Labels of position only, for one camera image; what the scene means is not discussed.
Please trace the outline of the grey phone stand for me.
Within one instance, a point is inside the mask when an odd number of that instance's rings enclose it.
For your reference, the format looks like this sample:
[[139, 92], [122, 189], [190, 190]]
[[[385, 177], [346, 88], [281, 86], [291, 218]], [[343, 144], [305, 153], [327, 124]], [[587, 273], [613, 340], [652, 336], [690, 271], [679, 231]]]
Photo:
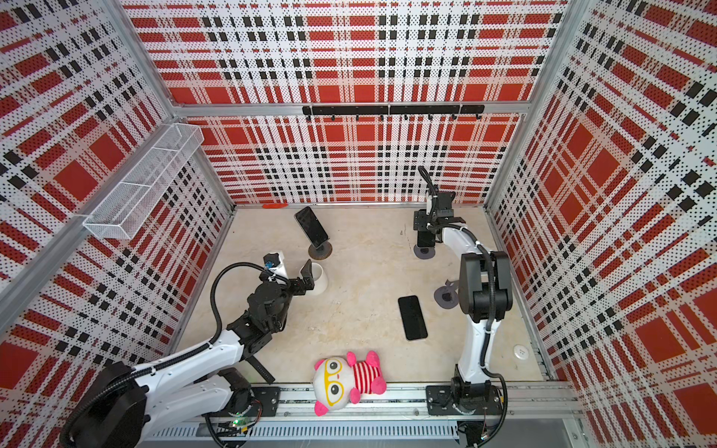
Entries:
[[421, 246], [414, 246], [414, 254], [418, 259], [432, 259], [435, 257], [435, 248], [422, 248]]
[[453, 309], [459, 305], [459, 281], [447, 280], [433, 294], [435, 302], [443, 309]]

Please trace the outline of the wooden base phone stand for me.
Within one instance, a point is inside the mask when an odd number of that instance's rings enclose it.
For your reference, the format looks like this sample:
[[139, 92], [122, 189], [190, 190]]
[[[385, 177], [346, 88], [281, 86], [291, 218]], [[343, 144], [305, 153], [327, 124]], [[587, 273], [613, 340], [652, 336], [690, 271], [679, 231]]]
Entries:
[[319, 246], [311, 245], [308, 248], [308, 255], [311, 259], [314, 259], [315, 261], [323, 261], [323, 259], [328, 259], [328, 257], [332, 255], [332, 244], [327, 241]]

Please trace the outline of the black smartphone green edge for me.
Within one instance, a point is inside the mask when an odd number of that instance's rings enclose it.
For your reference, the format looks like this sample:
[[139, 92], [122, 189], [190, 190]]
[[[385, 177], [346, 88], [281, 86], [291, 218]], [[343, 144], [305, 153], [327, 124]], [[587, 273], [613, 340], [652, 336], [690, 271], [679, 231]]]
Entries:
[[314, 248], [319, 248], [329, 241], [328, 233], [310, 206], [299, 210], [294, 217]]

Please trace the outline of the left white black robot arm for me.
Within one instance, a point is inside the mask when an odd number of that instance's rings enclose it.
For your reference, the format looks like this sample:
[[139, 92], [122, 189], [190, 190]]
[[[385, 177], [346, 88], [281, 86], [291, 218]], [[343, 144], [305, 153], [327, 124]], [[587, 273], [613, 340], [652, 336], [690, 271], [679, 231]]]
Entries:
[[283, 255], [276, 252], [265, 255], [262, 264], [239, 261], [220, 274], [237, 268], [257, 270], [261, 280], [243, 315], [224, 325], [211, 297], [216, 330], [210, 339], [155, 361], [104, 368], [65, 422], [61, 446], [135, 447], [167, 427], [217, 413], [250, 395], [251, 384], [235, 369], [242, 361], [268, 384], [274, 382], [256, 355], [283, 332], [292, 299], [314, 289], [313, 266], [306, 261], [299, 276], [289, 278]]

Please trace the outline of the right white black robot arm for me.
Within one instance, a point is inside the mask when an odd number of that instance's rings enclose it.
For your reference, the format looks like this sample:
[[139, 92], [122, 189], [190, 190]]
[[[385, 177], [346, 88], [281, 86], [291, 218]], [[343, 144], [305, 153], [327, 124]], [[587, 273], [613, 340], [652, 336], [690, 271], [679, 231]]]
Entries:
[[420, 259], [435, 255], [435, 246], [450, 248], [459, 259], [459, 279], [447, 281], [435, 291], [439, 302], [459, 306], [467, 319], [464, 347], [451, 379], [450, 392], [442, 404], [431, 403], [457, 414], [472, 414], [495, 406], [504, 399], [496, 384], [500, 377], [489, 368], [489, 360], [500, 323], [513, 308], [511, 263], [506, 253], [490, 251], [453, 210], [453, 192], [431, 190], [427, 205], [414, 212], [416, 245]]

